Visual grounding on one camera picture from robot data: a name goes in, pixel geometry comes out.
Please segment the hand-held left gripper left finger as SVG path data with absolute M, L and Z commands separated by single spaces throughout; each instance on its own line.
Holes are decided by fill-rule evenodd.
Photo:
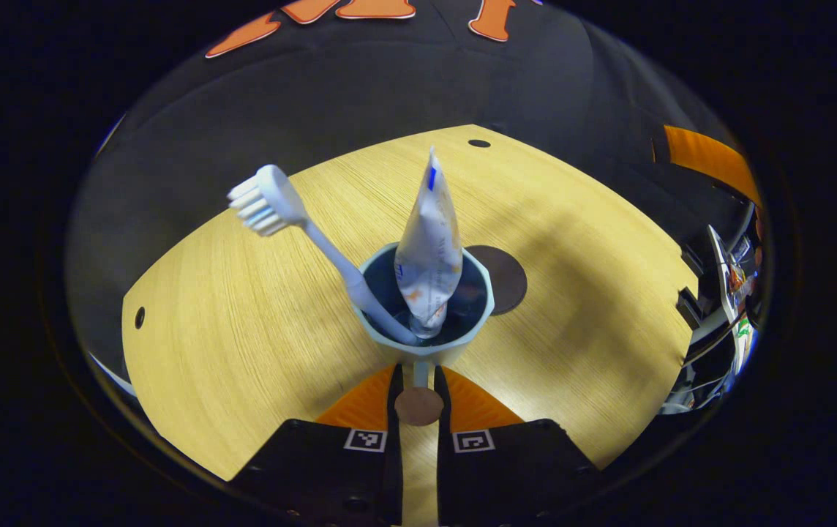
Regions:
M 401 365 L 352 388 L 315 421 L 289 418 L 232 486 L 297 524 L 399 524 Z

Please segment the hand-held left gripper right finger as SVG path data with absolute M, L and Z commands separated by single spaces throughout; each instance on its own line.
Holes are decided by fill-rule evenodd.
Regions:
M 442 526 L 552 526 L 597 487 L 600 473 L 555 421 L 527 421 L 448 367 L 442 398 L 438 522 Z

